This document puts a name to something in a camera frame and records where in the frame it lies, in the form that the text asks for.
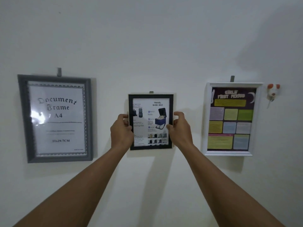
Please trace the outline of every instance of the person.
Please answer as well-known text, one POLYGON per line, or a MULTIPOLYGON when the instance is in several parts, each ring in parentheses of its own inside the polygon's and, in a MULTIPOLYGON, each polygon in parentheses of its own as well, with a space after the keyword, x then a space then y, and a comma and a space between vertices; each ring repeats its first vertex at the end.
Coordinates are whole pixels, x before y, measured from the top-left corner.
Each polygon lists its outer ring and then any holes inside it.
MULTIPOLYGON (((284 226, 241 187, 229 179, 197 147, 182 112, 167 125, 172 142, 184 154, 220 227, 284 226)), ((15 227, 87 226, 116 166, 134 140, 131 126, 120 114, 111 127, 110 150, 49 196, 15 227)))

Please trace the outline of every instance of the forearm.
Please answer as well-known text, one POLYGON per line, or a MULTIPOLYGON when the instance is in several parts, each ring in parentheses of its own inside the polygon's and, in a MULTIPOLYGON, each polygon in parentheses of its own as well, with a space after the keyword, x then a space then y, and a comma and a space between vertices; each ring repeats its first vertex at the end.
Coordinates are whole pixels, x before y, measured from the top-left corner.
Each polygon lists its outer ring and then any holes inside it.
POLYGON ((283 226, 195 146, 181 147, 219 226, 283 226))
POLYGON ((96 206, 126 150, 110 149, 15 226, 87 226, 96 206))

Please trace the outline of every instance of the black picture frame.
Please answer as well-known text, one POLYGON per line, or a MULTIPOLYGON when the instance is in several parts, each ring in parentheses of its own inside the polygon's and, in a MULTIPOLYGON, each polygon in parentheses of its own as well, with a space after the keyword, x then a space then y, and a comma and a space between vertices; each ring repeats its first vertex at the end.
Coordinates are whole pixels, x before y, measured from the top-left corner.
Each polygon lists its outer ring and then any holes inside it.
MULTIPOLYGON (((128 111, 129 111, 129 125, 132 126, 132 132, 134 132, 134 116, 131 113, 133 111, 133 99, 169 99, 169 124, 173 125, 173 110, 174 110, 174 94, 129 94, 128 95, 128 111)), ((171 149, 172 141, 169 136, 168 145, 161 146, 134 146, 132 143, 130 150, 150 150, 150 149, 171 149)))
POLYGON ((91 161, 93 160, 93 132, 92 132, 92 89, 89 78, 77 77, 57 77, 40 75, 18 75, 22 117, 26 141, 26 153, 28 163, 49 163, 49 162, 72 162, 72 161, 91 161), (28 81, 53 82, 53 83, 72 83, 84 84, 85 92, 85 114, 86 114, 86 155, 82 156, 36 156, 34 132, 31 118, 31 103, 28 91, 28 81))

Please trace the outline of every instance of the picture frame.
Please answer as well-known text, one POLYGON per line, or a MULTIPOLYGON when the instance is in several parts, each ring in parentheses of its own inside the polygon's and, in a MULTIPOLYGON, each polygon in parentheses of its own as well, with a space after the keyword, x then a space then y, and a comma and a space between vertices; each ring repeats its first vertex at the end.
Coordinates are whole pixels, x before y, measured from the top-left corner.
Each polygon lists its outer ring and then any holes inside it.
POLYGON ((128 120, 129 125, 132 126, 132 132, 134 132, 134 142, 130 150, 172 148, 166 125, 173 124, 173 104, 174 94, 138 93, 128 95, 128 120), (138 128, 136 123, 141 123, 139 135, 136 135, 138 128))
POLYGON ((18 75, 28 163, 93 160, 89 78, 18 75))
POLYGON ((263 83, 206 84, 201 149, 204 155, 253 155, 262 86, 263 83))

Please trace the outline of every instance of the white wall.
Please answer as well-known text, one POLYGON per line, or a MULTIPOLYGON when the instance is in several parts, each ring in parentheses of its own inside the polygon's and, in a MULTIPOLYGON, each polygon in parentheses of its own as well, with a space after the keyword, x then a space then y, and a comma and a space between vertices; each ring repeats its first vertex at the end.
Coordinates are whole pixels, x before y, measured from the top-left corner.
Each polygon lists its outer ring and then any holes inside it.
MULTIPOLYGON (((300 0, 1 0, 0 220, 12 226, 90 162, 27 164, 17 74, 91 77, 96 152, 130 92, 176 92, 201 146, 207 81, 279 83, 263 94, 253 157, 211 157, 288 226, 303 199, 300 0), (156 84, 161 78, 166 84, 156 84)), ((128 152, 90 226, 215 226, 178 149, 128 152)))

